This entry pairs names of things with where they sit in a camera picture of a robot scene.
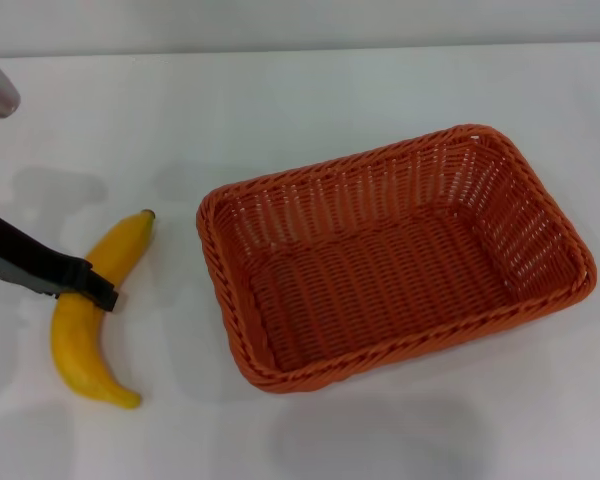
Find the yellow banana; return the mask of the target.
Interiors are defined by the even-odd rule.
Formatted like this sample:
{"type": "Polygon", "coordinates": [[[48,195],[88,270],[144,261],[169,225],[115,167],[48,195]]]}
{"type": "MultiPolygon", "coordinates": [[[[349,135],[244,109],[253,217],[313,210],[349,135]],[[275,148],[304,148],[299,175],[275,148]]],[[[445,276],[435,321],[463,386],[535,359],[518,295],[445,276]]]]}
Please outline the yellow banana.
{"type": "MultiPolygon", "coordinates": [[[[87,254],[95,273],[119,287],[148,249],[155,213],[142,210],[120,220],[87,254]]],[[[50,349],[56,371],[73,393],[90,400],[133,409],[140,394],[122,386],[100,344],[105,312],[87,298],[62,294],[51,318],[50,349]]]]}

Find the orange woven plastic basket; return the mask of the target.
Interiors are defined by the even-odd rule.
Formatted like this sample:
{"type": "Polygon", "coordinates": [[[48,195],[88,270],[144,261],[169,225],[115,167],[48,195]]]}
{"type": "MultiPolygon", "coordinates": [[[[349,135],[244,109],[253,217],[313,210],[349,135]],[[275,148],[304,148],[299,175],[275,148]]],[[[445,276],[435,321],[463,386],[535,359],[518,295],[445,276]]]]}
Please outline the orange woven plastic basket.
{"type": "Polygon", "coordinates": [[[518,327],[597,281],[524,156],[485,125],[219,187],[196,225],[233,359],[276,394],[518,327]]]}

